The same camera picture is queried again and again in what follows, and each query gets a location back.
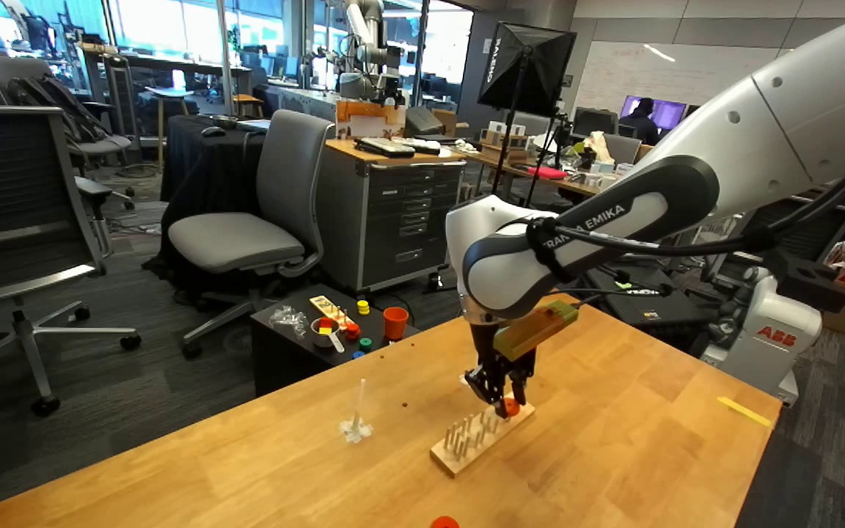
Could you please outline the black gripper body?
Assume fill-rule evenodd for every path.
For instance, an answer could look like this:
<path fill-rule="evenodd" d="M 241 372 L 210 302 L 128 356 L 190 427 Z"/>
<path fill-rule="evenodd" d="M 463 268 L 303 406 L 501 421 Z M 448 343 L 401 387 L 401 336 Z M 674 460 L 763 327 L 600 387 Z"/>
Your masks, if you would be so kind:
<path fill-rule="evenodd" d="M 476 363 L 476 366 L 480 366 L 496 387 L 501 387 L 505 381 L 509 381 L 508 375 L 515 372 L 515 369 L 534 369 L 537 353 L 526 353 L 526 356 L 518 356 L 515 361 L 508 361 L 508 358 L 492 346 L 492 339 L 496 339 L 496 327 L 476 327 L 476 330 L 473 330 L 473 343 L 476 343 L 476 356 L 477 356 L 477 363 Z"/>

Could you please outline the white ABB robot base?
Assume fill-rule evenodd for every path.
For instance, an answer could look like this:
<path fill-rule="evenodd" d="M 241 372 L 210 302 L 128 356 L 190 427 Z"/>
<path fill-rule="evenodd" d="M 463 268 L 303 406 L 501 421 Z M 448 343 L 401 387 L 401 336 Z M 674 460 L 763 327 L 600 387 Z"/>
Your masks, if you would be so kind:
<path fill-rule="evenodd" d="M 820 312 L 784 296 L 765 268 L 752 268 L 744 283 L 749 300 L 725 327 L 725 339 L 708 343 L 700 361 L 791 406 L 797 400 L 796 361 L 820 336 Z"/>

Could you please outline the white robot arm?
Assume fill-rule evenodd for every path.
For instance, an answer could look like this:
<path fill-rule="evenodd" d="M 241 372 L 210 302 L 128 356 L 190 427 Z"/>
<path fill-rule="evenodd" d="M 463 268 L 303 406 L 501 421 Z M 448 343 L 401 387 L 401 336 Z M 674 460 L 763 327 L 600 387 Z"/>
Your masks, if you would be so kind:
<path fill-rule="evenodd" d="M 530 324 L 548 290 L 625 252 L 669 255 L 674 231 L 803 192 L 845 192 L 845 25 L 708 99 L 615 185 L 567 212 L 496 193 L 448 212 L 476 343 L 463 381 L 496 410 L 518 403 L 548 339 Z"/>

